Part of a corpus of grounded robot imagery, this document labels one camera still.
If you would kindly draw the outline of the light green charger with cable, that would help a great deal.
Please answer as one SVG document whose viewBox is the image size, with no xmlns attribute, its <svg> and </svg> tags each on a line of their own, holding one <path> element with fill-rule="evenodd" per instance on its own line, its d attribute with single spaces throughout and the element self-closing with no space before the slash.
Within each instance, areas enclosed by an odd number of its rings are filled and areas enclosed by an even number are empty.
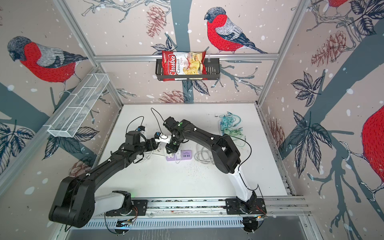
<svg viewBox="0 0 384 240">
<path fill-rule="evenodd" d="M 244 147 L 246 145 L 245 140 L 246 136 L 242 133 L 242 128 L 239 129 L 224 129 L 223 133 L 229 135 L 234 141 L 237 147 Z"/>
</svg>

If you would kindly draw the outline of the purple power strip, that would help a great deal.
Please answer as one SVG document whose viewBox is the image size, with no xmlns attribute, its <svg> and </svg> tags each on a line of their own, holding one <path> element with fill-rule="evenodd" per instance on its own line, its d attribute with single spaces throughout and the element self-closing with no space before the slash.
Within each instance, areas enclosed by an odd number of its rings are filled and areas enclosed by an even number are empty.
<svg viewBox="0 0 384 240">
<path fill-rule="evenodd" d="M 182 161 L 185 160 L 191 160 L 192 159 L 192 151 L 191 150 L 182 150 L 183 151 L 183 158 Z"/>
</svg>

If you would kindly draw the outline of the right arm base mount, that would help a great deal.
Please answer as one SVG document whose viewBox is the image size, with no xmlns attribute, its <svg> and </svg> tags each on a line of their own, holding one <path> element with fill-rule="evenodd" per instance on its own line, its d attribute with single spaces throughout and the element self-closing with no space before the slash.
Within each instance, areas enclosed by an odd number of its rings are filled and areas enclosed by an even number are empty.
<svg viewBox="0 0 384 240">
<path fill-rule="evenodd" d="M 250 203 L 238 198 L 226 199 L 224 209 L 228 215 L 266 215 L 266 205 L 262 198 L 252 200 Z"/>
</svg>

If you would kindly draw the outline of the white blue power strip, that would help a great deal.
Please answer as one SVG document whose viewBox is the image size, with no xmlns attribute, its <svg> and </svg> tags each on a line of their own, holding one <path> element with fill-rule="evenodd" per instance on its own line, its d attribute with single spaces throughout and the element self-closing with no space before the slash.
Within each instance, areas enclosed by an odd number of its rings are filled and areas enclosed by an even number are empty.
<svg viewBox="0 0 384 240">
<path fill-rule="evenodd" d="M 204 165 L 214 165 L 214 157 L 212 153 L 200 144 L 196 144 L 196 152 L 194 160 Z"/>
</svg>

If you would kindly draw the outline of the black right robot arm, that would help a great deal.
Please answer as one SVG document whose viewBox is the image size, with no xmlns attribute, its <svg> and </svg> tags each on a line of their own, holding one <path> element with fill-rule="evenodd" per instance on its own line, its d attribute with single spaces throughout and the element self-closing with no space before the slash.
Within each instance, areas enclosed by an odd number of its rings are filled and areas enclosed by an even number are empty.
<svg viewBox="0 0 384 240">
<path fill-rule="evenodd" d="M 242 214 L 254 214 L 256 207 L 256 191 L 248 188 L 243 178 L 240 166 L 241 153 L 229 135 L 215 135 L 206 132 L 187 120 L 177 122 L 173 117 L 163 122 L 164 127 L 171 133 L 171 140 L 166 145 L 168 154 L 175 154 L 182 143 L 195 142 L 211 152 L 215 166 L 227 174 L 236 191 L 234 211 Z"/>
</svg>

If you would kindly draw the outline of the white charger adapter with cable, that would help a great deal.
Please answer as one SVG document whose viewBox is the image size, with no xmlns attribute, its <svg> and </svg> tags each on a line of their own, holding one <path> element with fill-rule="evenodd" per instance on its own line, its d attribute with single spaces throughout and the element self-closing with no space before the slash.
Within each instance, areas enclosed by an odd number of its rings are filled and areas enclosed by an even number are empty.
<svg viewBox="0 0 384 240">
<path fill-rule="evenodd" d="M 174 158 L 175 158 L 175 163 L 176 164 L 179 164 L 183 158 L 183 151 L 182 150 L 178 150 L 175 155 L 174 155 Z"/>
</svg>

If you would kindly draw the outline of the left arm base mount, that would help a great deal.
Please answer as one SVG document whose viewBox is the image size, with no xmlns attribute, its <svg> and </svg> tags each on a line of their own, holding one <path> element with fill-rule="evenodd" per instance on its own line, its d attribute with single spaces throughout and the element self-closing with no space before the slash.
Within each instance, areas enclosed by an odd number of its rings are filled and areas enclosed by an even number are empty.
<svg viewBox="0 0 384 240">
<path fill-rule="evenodd" d="M 106 213 L 107 217 L 139 217 L 145 216 L 148 206 L 148 200 L 131 199 L 123 203 L 123 206 L 116 210 Z"/>
</svg>

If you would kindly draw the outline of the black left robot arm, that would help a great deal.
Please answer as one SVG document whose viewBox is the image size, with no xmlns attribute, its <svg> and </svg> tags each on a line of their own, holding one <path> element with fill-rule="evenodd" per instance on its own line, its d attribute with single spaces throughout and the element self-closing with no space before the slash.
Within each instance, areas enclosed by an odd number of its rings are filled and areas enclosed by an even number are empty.
<svg viewBox="0 0 384 240">
<path fill-rule="evenodd" d="M 52 222 L 84 227 L 92 217 L 109 211 L 121 211 L 124 215 L 134 213 L 131 193 L 113 191 L 104 196 L 95 196 L 96 190 L 114 174 L 131 165 L 137 156 L 156 150 L 160 134 L 144 139 L 139 131 L 126 134 L 126 141 L 101 165 L 78 177 L 64 178 L 58 188 L 49 220 Z"/>
</svg>

